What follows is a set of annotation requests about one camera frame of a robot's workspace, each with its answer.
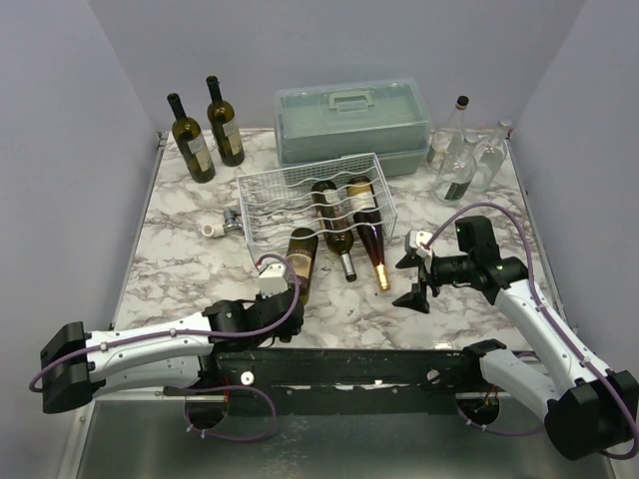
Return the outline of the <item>clear bottle dark label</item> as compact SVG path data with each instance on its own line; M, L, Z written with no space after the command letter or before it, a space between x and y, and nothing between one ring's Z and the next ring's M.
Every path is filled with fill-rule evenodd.
M443 160L432 186L437 201L456 205L464 197L477 170L474 156L477 143L477 134L467 133L461 147Z

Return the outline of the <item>clear bottle cream label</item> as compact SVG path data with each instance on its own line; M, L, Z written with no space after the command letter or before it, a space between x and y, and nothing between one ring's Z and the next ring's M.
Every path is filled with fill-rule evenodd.
M438 171L443 160L461 147L466 134L465 112L468 104L467 96L459 96L447 120L433 131L425 157L426 164L432 170Z

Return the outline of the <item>clear bottle silver cap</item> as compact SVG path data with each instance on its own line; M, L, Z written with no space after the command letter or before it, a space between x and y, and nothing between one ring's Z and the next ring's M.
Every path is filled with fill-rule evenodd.
M512 129L512 122L501 119L490 135L483 137L476 145L473 155L477 162L475 175L470 188L476 192L486 192L501 166L506 155L506 138Z

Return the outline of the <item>dark wine bottle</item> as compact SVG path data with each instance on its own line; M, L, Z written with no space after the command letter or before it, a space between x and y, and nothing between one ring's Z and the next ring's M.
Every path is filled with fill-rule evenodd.
M244 161L245 151L235 110L228 101L223 99L220 82L216 76L209 76L206 84L211 97L207 117L218 153L225 166L237 167Z
M192 179L205 184L216 174L209 148L199 123L189 117L177 93L170 93L167 101L174 114L172 134Z

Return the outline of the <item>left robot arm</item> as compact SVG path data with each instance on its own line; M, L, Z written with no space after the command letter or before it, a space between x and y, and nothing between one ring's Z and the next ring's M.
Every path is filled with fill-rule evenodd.
M220 367L207 360L218 352L257 348L270 337L300 333L305 307L287 290L254 301L219 300L202 312L166 324L93 331L83 322L62 326L40 352L40 373L30 388L40 393L46 414L90 403L101 393L152 385L214 392Z

